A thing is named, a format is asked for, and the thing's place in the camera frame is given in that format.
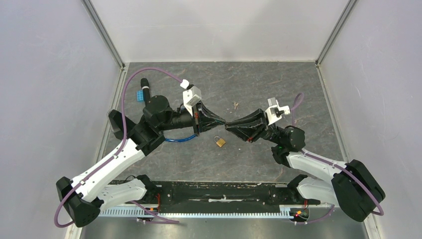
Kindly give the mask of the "black wedge cover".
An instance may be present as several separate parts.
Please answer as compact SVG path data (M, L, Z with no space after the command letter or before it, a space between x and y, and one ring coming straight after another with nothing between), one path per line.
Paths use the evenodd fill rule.
M123 120L121 112L112 109L108 112L107 116L114 136L119 140L123 140ZM125 122L126 131L129 133L135 127L135 123L128 117L125 117Z

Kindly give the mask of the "blue toy brick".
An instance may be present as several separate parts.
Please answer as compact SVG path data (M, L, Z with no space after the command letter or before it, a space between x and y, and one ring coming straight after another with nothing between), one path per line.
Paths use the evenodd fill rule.
M136 92L136 99L138 102L144 102L144 94L143 91Z

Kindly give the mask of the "brass padlock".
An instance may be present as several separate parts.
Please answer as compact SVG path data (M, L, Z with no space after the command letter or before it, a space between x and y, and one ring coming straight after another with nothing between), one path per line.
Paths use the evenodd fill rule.
M218 147L223 147L226 144L226 141L219 136L215 136L213 139Z

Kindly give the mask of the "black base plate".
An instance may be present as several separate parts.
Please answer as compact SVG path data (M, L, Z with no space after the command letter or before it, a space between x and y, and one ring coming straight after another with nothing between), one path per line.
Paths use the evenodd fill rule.
M155 189L137 200L157 204L161 213L261 213L280 205L319 205L285 183L154 181Z

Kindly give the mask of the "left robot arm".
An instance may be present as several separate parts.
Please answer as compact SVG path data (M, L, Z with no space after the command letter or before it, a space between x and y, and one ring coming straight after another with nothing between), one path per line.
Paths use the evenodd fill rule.
M145 175L114 186L111 181L164 143L164 131L191 127L194 134L199 135L225 124L225 120L209 111L198 96L192 96L178 110L170 107L165 96L153 96L146 102L138 123L117 110L111 110L108 118L115 137L120 140L119 145L78 176L62 177L56 182L59 208L65 209L71 223L79 228L90 224L111 207L130 201L151 203L155 200L156 186Z

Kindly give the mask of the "black microphone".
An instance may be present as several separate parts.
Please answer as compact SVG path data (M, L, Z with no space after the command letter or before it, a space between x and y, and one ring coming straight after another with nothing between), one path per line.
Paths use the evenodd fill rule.
M142 78L140 84L143 93L143 101L147 105L151 98L149 81L146 78Z

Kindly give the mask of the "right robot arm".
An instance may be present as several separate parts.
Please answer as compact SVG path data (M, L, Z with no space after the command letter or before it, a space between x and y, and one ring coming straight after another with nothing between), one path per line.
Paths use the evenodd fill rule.
M386 194L367 167L359 160L338 161L305 150L305 132L290 125L276 126L288 107L256 110L250 115L227 122L225 129L243 141L267 140L276 163L305 172L288 185L288 198L293 203L318 200L340 207L351 219L362 222L370 214L384 215L381 202Z

